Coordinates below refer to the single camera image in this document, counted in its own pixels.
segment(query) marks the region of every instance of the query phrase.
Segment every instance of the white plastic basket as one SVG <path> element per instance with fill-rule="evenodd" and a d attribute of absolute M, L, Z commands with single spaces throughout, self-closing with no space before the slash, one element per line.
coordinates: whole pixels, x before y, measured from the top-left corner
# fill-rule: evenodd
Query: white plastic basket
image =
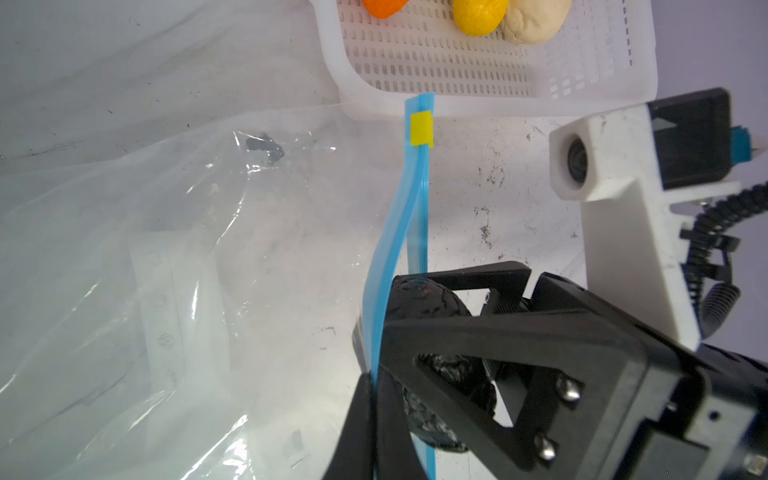
<path fill-rule="evenodd" d="M 469 37 L 452 0 L 410 0 L 386 20 L 360 0 L 311 0 L 328 69 L 353 113 L 400 116 L 434 91 L 443 116 L 585 115 L 656 97 L 650 0 L 573 0 L 543 45 L 517 46 L 500 29 Z"/>

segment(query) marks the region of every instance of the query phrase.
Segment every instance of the orange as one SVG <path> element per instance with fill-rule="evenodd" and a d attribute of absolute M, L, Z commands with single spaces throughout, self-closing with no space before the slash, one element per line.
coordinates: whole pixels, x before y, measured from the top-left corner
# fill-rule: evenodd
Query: orange
<path fill-rule="evenodd" d="M 389 18 L 402 10 L 408 0 L 362 0 L 366 10 L 376 18 Z"/>

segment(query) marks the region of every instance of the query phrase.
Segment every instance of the clear plastic sheet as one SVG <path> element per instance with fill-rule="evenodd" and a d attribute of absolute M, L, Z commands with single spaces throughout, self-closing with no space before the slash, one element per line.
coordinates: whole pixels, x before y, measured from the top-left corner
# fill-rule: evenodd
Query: clear plastic sheet
<path fill-rule="evenodd" d="M 0 178 L 3 478 L 320 478 L 402 124 L 232 118 Z"/>

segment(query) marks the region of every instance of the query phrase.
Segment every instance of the blue connector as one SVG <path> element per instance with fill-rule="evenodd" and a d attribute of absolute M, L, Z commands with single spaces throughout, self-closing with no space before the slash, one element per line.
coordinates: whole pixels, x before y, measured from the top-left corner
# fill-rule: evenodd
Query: blue connector
<path fill-rule="evenodd" d="M 743 164 L 752 160 L 752 139 L 750 131 L 744 127 L 730 129 L 730 163 Z"/>

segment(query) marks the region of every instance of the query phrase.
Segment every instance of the yellow slider clip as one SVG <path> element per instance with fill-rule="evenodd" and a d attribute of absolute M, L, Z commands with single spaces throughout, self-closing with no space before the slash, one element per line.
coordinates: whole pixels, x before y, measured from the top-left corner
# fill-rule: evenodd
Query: yellow slider clip
<path fill-rule="evenodd" d="M 417 147 L 423 144 L 429 144 L 430 148 L 435 146 L 432 112 L 429 110 L 411 115 L 411 145 Z"/>

